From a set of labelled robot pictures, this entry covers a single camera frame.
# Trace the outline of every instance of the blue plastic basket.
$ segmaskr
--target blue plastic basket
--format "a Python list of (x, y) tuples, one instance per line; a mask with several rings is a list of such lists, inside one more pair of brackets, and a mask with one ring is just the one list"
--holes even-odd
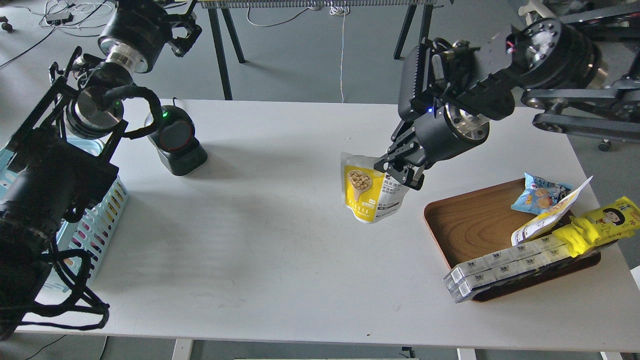
[[(69, 138), (67, 141), (92, 155), (100, 154), (104, 146), (99, 140)], [(0, 149), (0, 199), (17, 177), (15, 172), (7, 170), (12, 156), (13, 153), (9, 150)], [(100, 268), (128, 198), (129, 193), (118, 176), (100, 204), (97, 204), (91, 210), (85, 211), (82, 220), (79, 222), (74, 224), (62, 223), (58, 231), (56, 237), (60, 250), (84, 249), (91, 253), (91, 270), (89, 271), (87, 285), (92, 283)], [(77, 274), (80, 268), (80, 260), (71, 258), (66, 259), (65, 262), (71, 271)], [(52, 271), (43, 289), (67, 291), (68, 287), (58, 277), (58, 274)]]

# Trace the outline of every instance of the white table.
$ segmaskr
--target white table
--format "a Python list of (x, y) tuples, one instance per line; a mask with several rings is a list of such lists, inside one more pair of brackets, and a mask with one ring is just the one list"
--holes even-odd
[[(381, 155), (395, 106), (178, 105), (209, 160), (175, 177), (148, 140), (121, 142), (113, 163), (131, 198), (92, 286), (111, 304), (94, 334), (640, 352), (640, 293), (617, 246), (593, 268), (482, 304), (454, 304), (442, 283), (427, 203), (524, 171), (585, 180), (566, 137), (531, 126), (535, 111), (492, 122), (484, 145), (437, 163), (398, 213), (365, 225), (342, 205), (340, 152)], [(125, 107), (132, 126), (148, 112)], [(587, 187), (574, 210), (597, 207)]]

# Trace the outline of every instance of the wood grain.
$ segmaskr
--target wood grain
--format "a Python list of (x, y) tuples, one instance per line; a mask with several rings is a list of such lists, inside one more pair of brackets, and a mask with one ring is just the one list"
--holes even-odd
[[(511, 246), (511, 234), (535, 217), (511, 209), (524, 191), (524, 178), (432, 202), (424, 208), (424, 221), (440, 247), (449, 268)], [(571, 211), (554, 227), (569, 224)], [(541, 282), (594, 266), (599, 252), (569, 258), (517, 281), (494, 286), (473, 300), (484, 302)]]
[(435, 201), (424, 219), (449, 268), (511, 246), (511, 233), (535, 215), (511, 209), (524, 178)]

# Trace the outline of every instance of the caster wheel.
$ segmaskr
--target caster wheel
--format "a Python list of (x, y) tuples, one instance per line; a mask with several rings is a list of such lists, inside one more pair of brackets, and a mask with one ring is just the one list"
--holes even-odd
[(611, 142), (608, 140), (602, 140), (602, 142), (598, 145), (598, 150), (607, 152), (611, 149)]

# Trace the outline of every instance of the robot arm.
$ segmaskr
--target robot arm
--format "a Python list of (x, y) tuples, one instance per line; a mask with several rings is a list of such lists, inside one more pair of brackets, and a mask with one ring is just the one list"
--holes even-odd
[[(591, 36), (591, 27), (576, 25), (628, 20), (640, 13), (640, 5), (604, 11), (541, 19), (522, 31), (506, 28), (482, 48), (439, 38), (416, 47), (404, 62), (401, 121), (376, 170), (419, 190), (425, 169), (486, 141), (489, 121), (513, 112), (516, 87), (525, 89), (524, 104), (545, 110), (533, 121), (540, 129), (640, 142), (637, 57), (628, 74), (599, 88), (600, 50), (585, 35)], [(604, 119), (562, 115), (568, 106)]]
[[(159, 135), (165, 126), (173, 131), (163, 120), (157, 96), (136, 86), (132, 75), (151, 71), (165, 44), (176, 56), (189, 51), (202, 32), (192, 14), (195, 1), (181, 15), (167, 14), (153, 0), (112, 1), (116, 12), (99, 38), (106, 58), (81, 55), (78, 47), (66, 69), (54, 63), (49, 69), (51, 88), (6, 146), (13, 152), (8, 170), (18, 176), (0, 200), (0, 340), (20, 325), (89, 330), (106, 324), (109, 306), (86, 287), (89, 253), (58, 250), (56, 233), (62, 220), (80, 221), (84, 211), (108, 192), (118, 174), (110, 159), (121, 138), (152, 133), (166, 138)], [(187, 30), (186, 37), (173, 38), (172, 29), (178, 27)], [(79, 76), (77, 88), (67, 84), (71, 72)], [(143, 128), (126, 131), (122, 103), (131, 97), (146, 99), (151, 115)], [(93, 156), (70, 145), (65, 124), (81, 138), (110, 136), (102, 153)], [(64, 263), (72, 257), (81, 259), (78, 274)], [(71, 289), (70, 295), (61, 304), (39, 304), (35, 298), (52, 268)], [(88, 306), (78, 305), (80, 300)], [(54, 317), (67, 311), (101, 319), (79, 327), (22, 321), (26, 313)]]

